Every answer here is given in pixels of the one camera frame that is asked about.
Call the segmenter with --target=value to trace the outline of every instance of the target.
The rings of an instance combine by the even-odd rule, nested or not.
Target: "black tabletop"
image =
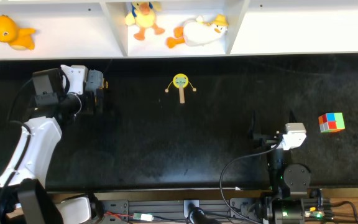
[[[19,127],[6,114],[32,72],[86,65],[105,73],[110,112],[62,127],[50,162],[49,191],[218,187],[231,159],[255,150],[247,138],[256,111],[265,134],[283,131],[292,110],[307,138],[290,151],[312,171],[312,187],[358,187],[358,54],[0,62],[0,174]],[[164,89],[184,73],[186,103]],[[14,112],[25,109],[30,86]],[[341,112],[346,129],[320,133],[318,117]],[[269,187],[265,156],[239,161],[224,185]]]

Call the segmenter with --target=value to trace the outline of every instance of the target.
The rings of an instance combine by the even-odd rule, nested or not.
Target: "orange plush toy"
[[[0,42],[8,43],[15,50],[34,50],[35,44],[31,34],[33,28],[21,29],[8,16],[0,16]]]

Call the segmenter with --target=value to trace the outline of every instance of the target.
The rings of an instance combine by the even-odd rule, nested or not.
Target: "colorful cube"
[[[345,129],[342,113],[327,113],[318,118],[322,133],[338,132]]]

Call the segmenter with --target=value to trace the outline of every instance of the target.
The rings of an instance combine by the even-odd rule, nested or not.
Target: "stuffed duck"
[[[159,2],[132,2],[132,11],[128,13],[125,18],[125,23],[128,26],[136,24],[140,27],[139,33],[134,37],[137,40],[144,40],[144,34],[146,29],[153,28],[156,35],[163,34],[165,29],[158,27],[155,23],[156,16],[154,10],[161,11],[161,5]]]
[[[176,38],[169,37],[167,45],[170,49],[178,44],[186,43],[190,47],[209,44],[220,39],[227,31],[228,23],[224,15],[219,14],[212,22],[204,22],[202,16],[188,20],[183,26],[173,31]]]
[[[31,34],[33,28],[20,28],[8,16],[0,16],[0,42],[8,43],[15,50],[34,50],[35,44]]]

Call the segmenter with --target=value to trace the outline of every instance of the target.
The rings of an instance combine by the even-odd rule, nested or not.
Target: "metal bracket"
[[[195,207],[200,207],[200,200],[184,200],[183,201],[183,214],[185,218],[189,216],[189,205],[193,204]]]
[[[102,200],[105,210],[117,214],[128,214],[129,202],[127,200]],[[105,216],[100,224],[127,224],[128,217],[122,217],[122,220],[114,216]]]
[[[258,220],[258,218],[255,216],[255,212],[249,212],[248,209],[255,203],[255,198],[232,198],[230,199],[230,206],[232,208],[235,208],[235,210],[239,210],[241,215],[245,217],[249,217],[252,220]],[[236,214],[234,214],[232,211],[230,211],[230,217],[233,218],[239,218],[236,217]]]

